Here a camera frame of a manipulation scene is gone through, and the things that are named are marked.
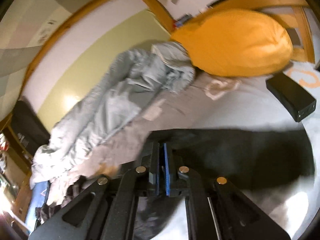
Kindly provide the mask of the black puffer jacket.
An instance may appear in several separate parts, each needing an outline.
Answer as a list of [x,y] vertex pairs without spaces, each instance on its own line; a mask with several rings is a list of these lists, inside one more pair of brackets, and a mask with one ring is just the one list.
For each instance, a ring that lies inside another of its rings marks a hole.
[[[152,143],[159,143],[159,195],[149,193]],[[167,196],[164,143],[171,145],[178,196]],[[315,173],[303,129],[172,129],[152,132],[135,161],[115,179],[95,183],[62,218],[60,239],[151,239],[166,226],[180,200],[189,239],[288,239],[288,233],[244,195],[271,190]]]

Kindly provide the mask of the light grey-blue duvet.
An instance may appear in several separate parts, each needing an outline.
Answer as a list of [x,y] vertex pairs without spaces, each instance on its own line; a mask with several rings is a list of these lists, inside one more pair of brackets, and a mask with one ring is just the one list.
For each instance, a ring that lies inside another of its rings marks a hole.
[[30,185],[59,178],[82,164],[93,148],[131,122],[161,90],[178,93],[194,77],[191,59],[178,42],[120,53],[102,79],[54,125],[49,143],[37,149]]

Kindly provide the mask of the grey heart-print bed sheet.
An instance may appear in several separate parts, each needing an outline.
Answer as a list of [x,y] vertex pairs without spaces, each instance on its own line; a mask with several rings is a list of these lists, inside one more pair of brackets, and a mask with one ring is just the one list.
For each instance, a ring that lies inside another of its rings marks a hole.
[[[119,132],[93,148],[86,160],[52,183],[48,204],[61,204],[79,176],[111,173],[134,160],[147,136],[172,128],[235,128],[287,131],[304,128],[319,162],[319,110],[297,123],[267,90],[266,77],[224,79],[201,73],[179,93],[162,91],[152,104]],[[292,239],[298,239],[319,210],[319,175],[287,186],[246,194]]]

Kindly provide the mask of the blue pillow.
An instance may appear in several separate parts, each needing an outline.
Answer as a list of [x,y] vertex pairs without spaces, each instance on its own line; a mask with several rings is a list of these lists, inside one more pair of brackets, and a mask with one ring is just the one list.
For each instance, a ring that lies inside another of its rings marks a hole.
[[33,232],[36,225],[36,208],[43,207],[44,203],[48,199],[50,189],[50,182],[43,181],[40,183],[36,183],[32,189],[31,201],[28,207],[28,212],[25,218],[25,224],[27,225],[27,229],[29,232]]

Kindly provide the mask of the black hanging bag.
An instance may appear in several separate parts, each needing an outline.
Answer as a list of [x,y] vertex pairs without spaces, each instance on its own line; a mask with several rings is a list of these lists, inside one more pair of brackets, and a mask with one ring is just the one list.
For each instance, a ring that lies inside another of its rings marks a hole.
[[12,110],[11,128],[27,152],[34,156],[38,148],[49,143],[50,134],[24,101]]

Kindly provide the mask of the orange pillow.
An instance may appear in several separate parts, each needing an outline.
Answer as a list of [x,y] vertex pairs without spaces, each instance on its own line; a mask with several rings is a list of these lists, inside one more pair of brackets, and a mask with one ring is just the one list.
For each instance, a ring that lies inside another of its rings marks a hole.
[[293,54],[286,29],[252,10],[220,11],[188,22],[171,39],[186,49],[195,67],[216,76],[272,74],[286,67]]

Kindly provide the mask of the black rectangular box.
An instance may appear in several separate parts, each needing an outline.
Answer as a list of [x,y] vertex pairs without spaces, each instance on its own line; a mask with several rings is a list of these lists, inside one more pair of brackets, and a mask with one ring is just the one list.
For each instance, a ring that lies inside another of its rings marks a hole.
[[266,88],[284,106],[295,122],[302,121],[316,110],[317,100],[284,73],[278,73],[267,79]]

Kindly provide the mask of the patchwork pastel quilt overhead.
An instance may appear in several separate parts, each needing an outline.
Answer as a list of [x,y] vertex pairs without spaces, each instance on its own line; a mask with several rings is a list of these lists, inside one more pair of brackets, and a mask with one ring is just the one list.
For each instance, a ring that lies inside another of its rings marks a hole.
[[28,65],[56,29],[92,0],[1,0],[1,118],[13,109]]

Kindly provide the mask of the wooden bunk bed frame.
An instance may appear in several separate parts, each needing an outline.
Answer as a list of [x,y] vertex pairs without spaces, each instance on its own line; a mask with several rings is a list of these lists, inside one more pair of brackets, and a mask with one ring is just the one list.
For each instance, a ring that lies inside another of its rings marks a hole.
[[[95,3],[97,0],[92,0],[86,5]],[[69,18],[82,12],[85,8],[84,5]],[[101,29],[104,32],[113,30],[115,27],[128,22],[134,16],[138,15],[139,12],[143,12],[149,16],[149,18],[155,20],[156,30],[163,35],[167,35],[171,32],[174,25],[174,20],[172,16],[167,12],[165,7],[158,0],[105,0],[102,5],[97,7],[97,12],[112,12],[119,11],[119,16],[108,16],[105,20],[100,20]],[[40,51],[28,65],[26,72],[33,68],[35,72],[40,70],[40,65],[35,63],[40,52],[42,52],[47,44],[47,42],[52,38],[52,36],[59,30],[64,30],[65,34],[69,34],[69,24],[68,20],[65,20],[56,31],[48,38],[48,40],[43,44]],[[62,72],[58,70],[57,65],[53,65],[49,68],[47,79],[45,83],[40,83],[37,79],[31,79],[28,82],[27,88],[22,88],[19,95],[23,96],[29,105],[33,108],[36,113],[40,112],[41,107],[44,106],[45,101],[48,100],[49,94],[53,91],[54,84],[57,83],[62,78]]]

